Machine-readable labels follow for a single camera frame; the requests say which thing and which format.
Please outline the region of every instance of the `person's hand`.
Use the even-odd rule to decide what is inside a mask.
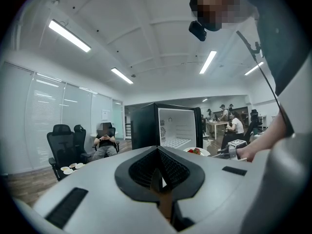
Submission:
[[[246,146],[244,148],[237,149],[236,152],[241,158],[247,158],[247,161],[252,162],[257,150],[250,149],[249,146]]]

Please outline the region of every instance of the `wooden desk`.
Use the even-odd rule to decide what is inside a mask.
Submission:
[[[216,127],[217,127],[218,125],[225,125],[225,124],[229,124],[229,122],[228,122],[228,121],[206,122],[206,125],[212,125],[212,126],[214,126],[214,139],[215,139],[215,140],[216,140]]]

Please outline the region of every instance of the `white ceiling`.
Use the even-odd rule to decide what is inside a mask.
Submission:
[[[91,51],[85,53],[49,29],[51,19],[66,23]],[[253,19],[207,32],[205,42],[188,31],[192,20],[189,0],[60,0],[58,5],[52,0],[32,0],[19,19],[20,49],[31,50],[124,95],[240,80],[255,66],[235,33],[239,29],[250,43],[258,40]],[[199,75],[211,50],[217,55],[207,72]],[[113,67],[134,84],[117,77],[110,71]]]

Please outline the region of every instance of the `black cable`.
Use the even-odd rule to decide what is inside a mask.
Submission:
[[[255,60],[255,62],[257,63],[257,65],[258,65],[258,67],[259,67],[259,69],[260,69],[260,71],[261,71],[261,74],[263,75],[265,81],[266,81],[267,84],[269,85],[269,88],[271,89],[271,92],[272,92],[272,94],[273,94],[273,96],[274,96],[274,99],[275,99],[276,104],[277,104],[277,106],[278,106],[278,108],[279,108],[279,111],[281,112],[281,115],[282,115],[282,117],[283,117],[284,123],[285,123],[285,125],[287,126],[285,115],[284,115],[284,113],[283,113],[283,111],[282,111],[281,106],[279,105],[279,103],[278,103],[278,101],[277,101],[277,98],[276,98],[276,96],[275,96],[275,93],[274,93],[274,91],[273,91],[273,89],[272,89],[272,87],[271,87],[271,85],[270,85],[270,83],[269,83],[267,77],[265,76],[264,72],[263,72],[262,69],[260,68],[260,66],[259,66],[259,64],[258,64],[258,62],[257,62],[257,60]]]
[[[272,89],[272,87],[271,87],[271,85],[270,85],[270,83],[269,83],[267,77],[265,76],[264,72],[263,72],[262,69],[260,68],[260,66],[259,66],[259,64],[258,64],[258,61],[257,61],[257,58],[256,58],[256,56],[255,56],[255,54],[258,53],[258,51],[260,51],[259,45],[257,46],[257,50],[253,50],[253,49],[251,48],[251,45],[249,44],[249,42],[248,42],[248,41],[246,40],[246,38],[243,36],[243,34],[240,33],[240,31],[236,31],[236,33],[237,33],[238,36],[242,39],[242,41],[243,41],[244,44],[246,45],[248,51],[249,51],[250,54],[252,55],[254,61],[256,62],[258,68],[260,69],[261,74],[263,75],[265,81],[267,82],[267,84],[268,84],[268,86],[269,86],[269,88],[270,88],[270,90],[271,90],[271,92],[272,92],[272,94],[273,94],[273,96],[274,96],[274,99],[275,99],[275,101],[276,101],[276,104],[277,104],[277,106],[278,106],[278,108],[279,108],[279,111],[280,111],[282,117],[283,117],[284,123],[285,123],[285,125],[287,126],[287,124],[286,124],[286,117],[285,117],[285,115],[284,115],[284,112],[282,111],[282,109],[281,109],[281,107],[280,107],[280,105],[279,105],[279,103],[278,103],[278,101],[277,101],[277,98],[276,98],[276,96],[275,96],[275,93],[274,93],[274,91],[273,91],[273,89]]]

